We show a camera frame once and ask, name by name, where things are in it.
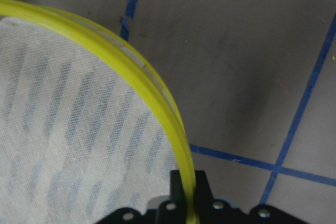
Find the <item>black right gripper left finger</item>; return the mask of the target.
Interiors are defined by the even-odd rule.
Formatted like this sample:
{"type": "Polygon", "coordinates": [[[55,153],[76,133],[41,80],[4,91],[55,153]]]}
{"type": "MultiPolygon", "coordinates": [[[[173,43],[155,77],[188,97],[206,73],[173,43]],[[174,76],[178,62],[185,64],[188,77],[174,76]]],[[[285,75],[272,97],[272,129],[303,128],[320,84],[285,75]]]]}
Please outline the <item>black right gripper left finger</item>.
{"type": "Polygon", "coordinates": [[[186,198],[179,170],[170,171],[170,201],[178,208],[186,208],[186,198]]]}

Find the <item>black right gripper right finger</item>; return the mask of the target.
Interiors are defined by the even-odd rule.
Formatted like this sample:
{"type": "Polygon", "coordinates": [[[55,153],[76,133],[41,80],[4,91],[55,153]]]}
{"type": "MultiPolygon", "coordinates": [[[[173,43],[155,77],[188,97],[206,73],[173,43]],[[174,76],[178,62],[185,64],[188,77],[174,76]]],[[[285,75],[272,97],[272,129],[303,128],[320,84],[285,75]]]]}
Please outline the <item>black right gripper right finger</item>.
{"type": "Polygon", "coordinates": [[[197,206],[210,206],[213,201],[213,194],[204,170],[195,171],[196,188],[195,203],[197,206]]]}

